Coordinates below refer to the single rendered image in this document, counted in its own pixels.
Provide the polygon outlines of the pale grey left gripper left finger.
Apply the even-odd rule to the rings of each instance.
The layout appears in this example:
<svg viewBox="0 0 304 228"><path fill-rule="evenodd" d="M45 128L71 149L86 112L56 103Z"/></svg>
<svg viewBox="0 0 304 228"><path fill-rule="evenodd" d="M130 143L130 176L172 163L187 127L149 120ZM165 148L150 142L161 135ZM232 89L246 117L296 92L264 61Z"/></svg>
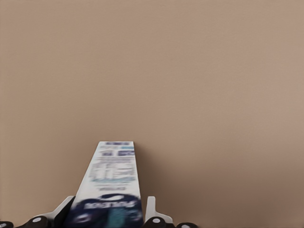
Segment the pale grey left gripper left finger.
<svg viewBox="0 0 304 228"><path fill-rule="evenodd" d="M22 228L62 228L74 199L75 196L68 196L53 211L31 218Z"/></svg>

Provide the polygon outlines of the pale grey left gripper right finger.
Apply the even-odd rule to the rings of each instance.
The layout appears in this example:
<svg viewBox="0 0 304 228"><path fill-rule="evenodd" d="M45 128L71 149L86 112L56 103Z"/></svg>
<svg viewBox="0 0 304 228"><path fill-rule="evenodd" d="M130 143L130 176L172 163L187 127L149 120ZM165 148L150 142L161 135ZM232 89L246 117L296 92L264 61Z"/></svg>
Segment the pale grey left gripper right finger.
<svg viewBox="0 0 304 228"><path fill-rule="evenodd" d="M145 221L142 228L173 228L173 219L156 211L156 197L147 199Z"/></svg>

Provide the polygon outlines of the white and blue printed box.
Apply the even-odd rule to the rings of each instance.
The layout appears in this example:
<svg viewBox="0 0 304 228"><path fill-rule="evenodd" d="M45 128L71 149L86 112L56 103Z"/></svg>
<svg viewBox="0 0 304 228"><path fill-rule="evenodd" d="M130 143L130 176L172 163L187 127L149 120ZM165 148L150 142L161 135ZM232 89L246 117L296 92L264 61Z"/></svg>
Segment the white and blue printed box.
<svg viewBox="0 0 304 228"><path fill-rule="evenodd" d="M99 142L64 228L140 228L144 224L133 142Z"/></svg>

